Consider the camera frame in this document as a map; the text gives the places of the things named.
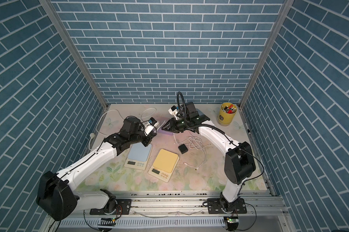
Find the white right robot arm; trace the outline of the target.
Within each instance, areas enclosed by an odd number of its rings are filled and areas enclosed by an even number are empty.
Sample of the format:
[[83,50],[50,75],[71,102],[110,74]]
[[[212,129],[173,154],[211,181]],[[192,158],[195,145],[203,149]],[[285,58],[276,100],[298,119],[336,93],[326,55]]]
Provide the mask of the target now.
[[243,184],[256,170],[252,147],[248,142],[239,143],[226,132],[217,128],[210,118],[200,114],[194,103],[177,104],[168,110],[172,118],[162,126],[162,130],[172,133],[195,132],[208,139],[225,156],[224,173],[227,177],[221,198],[233,203],[240,197]]

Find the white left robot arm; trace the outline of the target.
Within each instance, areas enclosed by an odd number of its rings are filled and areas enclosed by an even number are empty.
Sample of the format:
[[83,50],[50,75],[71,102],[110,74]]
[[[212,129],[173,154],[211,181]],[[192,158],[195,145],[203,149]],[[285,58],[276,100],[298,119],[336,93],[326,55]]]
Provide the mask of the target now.
[[110,215],[117,210],[116,197],[106,189],[80,193],[76,188],[99,167],[141,143],[147,147],[156,136],[159,123],[150,118],[142,122],[128,116],[119,132],[103,139],[89,154],[56,173],[48,171],[39,181],[36,203],[55,221],[61,221],[74,211],[98,209]]

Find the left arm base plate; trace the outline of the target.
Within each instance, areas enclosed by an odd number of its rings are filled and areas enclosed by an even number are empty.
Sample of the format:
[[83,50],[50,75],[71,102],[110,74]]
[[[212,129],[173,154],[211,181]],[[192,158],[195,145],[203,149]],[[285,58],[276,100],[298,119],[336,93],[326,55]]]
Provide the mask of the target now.
[[91,209],[90,215],[128,215],[131,208],[131,199],[115,199],[109,201],[102,209]]

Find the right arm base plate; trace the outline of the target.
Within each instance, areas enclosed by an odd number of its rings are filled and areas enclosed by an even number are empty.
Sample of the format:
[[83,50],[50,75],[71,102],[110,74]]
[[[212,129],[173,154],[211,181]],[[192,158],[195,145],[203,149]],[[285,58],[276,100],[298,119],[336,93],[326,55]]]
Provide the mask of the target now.
[[244,199],[238,198],[232,203],[225,199],[208,198],[203,202],[203,206],[208,209],[209,214],[246,214],[246,204]]

